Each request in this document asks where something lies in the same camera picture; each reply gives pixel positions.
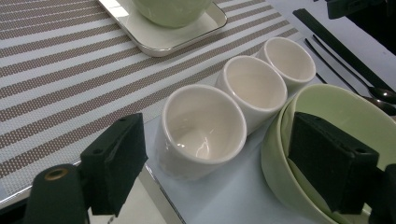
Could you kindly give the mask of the row of black chopsticks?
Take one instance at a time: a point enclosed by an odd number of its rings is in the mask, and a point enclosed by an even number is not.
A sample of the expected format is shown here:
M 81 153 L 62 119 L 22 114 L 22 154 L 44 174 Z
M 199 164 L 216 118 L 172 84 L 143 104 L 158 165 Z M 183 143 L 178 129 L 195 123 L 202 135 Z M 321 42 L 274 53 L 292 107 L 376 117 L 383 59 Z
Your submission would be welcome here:
M 292 14 L 309 28 L 320 40 L 326 43 L 334 52 L 336 52 L 345 62 L 354 68 L 374 87 L 393 91 L 384 80 L 375 72 L 365 65 L 352 51 L 350 51 L 342 42 L 340 42 L 324 25 L 322 25 L 313 15 L 305 8 L 299 8 Z

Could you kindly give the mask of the striped woven placemat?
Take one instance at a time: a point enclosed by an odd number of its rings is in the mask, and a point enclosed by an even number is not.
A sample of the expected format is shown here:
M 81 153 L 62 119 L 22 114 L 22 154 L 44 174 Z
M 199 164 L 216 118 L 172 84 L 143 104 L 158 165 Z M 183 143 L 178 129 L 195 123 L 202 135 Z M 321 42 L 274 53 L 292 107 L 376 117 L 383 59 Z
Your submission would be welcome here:
M 164 57 L 143 53 L 97 0 L 0 0 L 0 201 L 74 162 L 115 119 L 160 113 L 175 89 L 212 84 L 231 57 L 298 31 L 270 5 Z

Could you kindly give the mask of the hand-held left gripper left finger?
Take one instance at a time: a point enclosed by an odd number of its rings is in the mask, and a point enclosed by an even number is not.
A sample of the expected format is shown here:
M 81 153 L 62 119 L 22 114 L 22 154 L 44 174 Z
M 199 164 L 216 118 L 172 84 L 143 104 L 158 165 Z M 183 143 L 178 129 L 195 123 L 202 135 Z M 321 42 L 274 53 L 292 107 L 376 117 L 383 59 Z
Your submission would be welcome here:
M 86 204 L 94 215 L 119 215 L 148 159 L 143 114 L 116 120 L 81 154 Z

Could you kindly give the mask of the green ceramic bowl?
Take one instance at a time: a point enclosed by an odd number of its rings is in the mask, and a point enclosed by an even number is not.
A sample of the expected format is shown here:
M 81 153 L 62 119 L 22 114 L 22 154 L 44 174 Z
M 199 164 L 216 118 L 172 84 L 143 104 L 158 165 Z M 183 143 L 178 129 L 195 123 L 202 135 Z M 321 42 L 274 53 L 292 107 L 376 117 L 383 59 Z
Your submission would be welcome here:
M 338 224 L 309 199 L 290 169 L 280 135 L 286 108 L 284 105 L 275 116 L 262 141 L 261 166 L 267 185 L 282 204 L 299 215 L 318 224 Z
M 180 28 L 197 21 L 213 0 L 132 0 L 146 19 L 163 27 Z
M 313 187 L 288 159 L 288 148 L 293 116 L 304 112 L 326 119 L 337 128 L 352 135 L 379 154 L 378 167 L 385 169 L 396 163 L 396 122 L 386 113 L 358 95 L 328 84 L 317 84 L 301 89 L 285 106 L 280 135 L 283 151 L 294 177 L 309 199 L 338 224 L 368 224 L 371 212 L 365 205 L 359 215 L 341 215 L 330 211 Z

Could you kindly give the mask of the light blue table cover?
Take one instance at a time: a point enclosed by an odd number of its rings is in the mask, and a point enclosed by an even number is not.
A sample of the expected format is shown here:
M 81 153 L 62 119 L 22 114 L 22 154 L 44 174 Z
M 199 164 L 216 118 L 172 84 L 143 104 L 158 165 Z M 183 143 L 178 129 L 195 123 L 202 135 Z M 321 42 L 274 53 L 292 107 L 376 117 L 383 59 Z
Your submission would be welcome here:
M 291 38 L 301 45 L 312 31 L 293 12 L 306 9 L 378 77 L 396 88 L 396 55 L 349 19 L 330 20 L 325 0 L 219 0 L 228 17 L 227 26 L 240 25 L 244 34 L 259 27 L 245 25 L 237 16 L 261 5 L 272 6 L 296 28 L 298 32 Z M 148 165 L 187 224 L 316 224 L 285 207 L 267 186 L 260 157 L 266 131 L 266 126 L 260 127 L 234 160 L 196 181 L 170 177 L 154 158 Z

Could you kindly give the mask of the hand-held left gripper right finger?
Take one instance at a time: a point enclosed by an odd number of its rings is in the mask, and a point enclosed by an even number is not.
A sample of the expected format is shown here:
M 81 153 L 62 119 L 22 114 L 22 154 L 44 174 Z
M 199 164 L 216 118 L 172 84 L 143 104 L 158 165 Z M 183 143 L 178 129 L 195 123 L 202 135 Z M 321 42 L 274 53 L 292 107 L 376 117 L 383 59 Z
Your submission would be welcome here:
M 294 114 L 289 151 L 289 158 L 331 211 L 361 211 L 378 152 L 329 121 L 303 112 Z

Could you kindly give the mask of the white ceramic cup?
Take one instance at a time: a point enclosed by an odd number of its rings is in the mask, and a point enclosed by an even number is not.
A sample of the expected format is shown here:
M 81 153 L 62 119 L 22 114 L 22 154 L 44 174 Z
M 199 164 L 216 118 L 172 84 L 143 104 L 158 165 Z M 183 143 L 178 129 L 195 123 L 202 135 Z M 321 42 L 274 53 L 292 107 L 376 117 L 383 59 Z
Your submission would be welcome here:
M 173 178 L 196 180 L 235 158 L 246 139 L 245 117 L 228 94 L 206 85 L 182 87 L 163 106 L 157 162 Z
M 237 102 L 248 134 L 277 113 L 288 97 L 281 75 L 270 64 L 247 55 L 231 58 L 220 70 L 215 86 Z
M 256 54 L 282 76 L 292 96 L 315 76 L 317 69 L 310 54 L 298 43 L 285 37 L 268 39 Z

